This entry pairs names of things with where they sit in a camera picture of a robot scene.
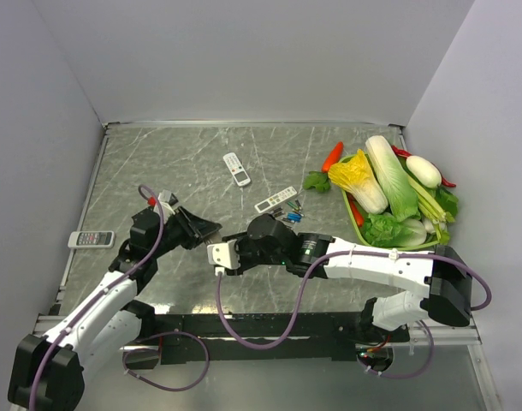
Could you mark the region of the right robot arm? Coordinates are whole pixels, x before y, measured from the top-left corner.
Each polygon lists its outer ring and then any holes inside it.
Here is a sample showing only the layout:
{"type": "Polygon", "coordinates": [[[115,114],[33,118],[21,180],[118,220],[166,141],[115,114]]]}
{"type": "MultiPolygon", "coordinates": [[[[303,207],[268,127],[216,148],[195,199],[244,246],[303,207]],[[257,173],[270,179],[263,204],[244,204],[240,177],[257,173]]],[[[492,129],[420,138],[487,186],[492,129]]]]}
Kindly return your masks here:
{"type": "Polygon", "coordinates": [[[419,320],[470,324],[472,275],[449,246],[411,253],[361,246],[331,235],[295,233],[262,214],[246,231],[210,246],[208,258],[229,276],[258,265],[282,265],[298,277],[356,279],[399,289],[396,295],[366,302],[360,328],[371,341],[419,320]]]}

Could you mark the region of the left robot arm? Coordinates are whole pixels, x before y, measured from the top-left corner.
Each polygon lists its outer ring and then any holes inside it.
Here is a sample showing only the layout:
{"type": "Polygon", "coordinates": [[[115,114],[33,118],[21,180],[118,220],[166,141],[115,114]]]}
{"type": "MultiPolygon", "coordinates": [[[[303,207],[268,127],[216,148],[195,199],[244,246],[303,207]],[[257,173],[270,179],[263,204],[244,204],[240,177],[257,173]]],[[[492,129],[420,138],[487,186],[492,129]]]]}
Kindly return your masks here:
{"type": "Polygon", "coordinates": [[[177,247],[194,249],[221,227],[182,206],[164,214],[147,207],[135,214],[129,237],[100,284],[43,336],[29,334],[18,344],[9,401],[30,410],[76,409],[104,354],[154,338],[154,309],[135,298],[157,273],[158,258],[177,247]]]}

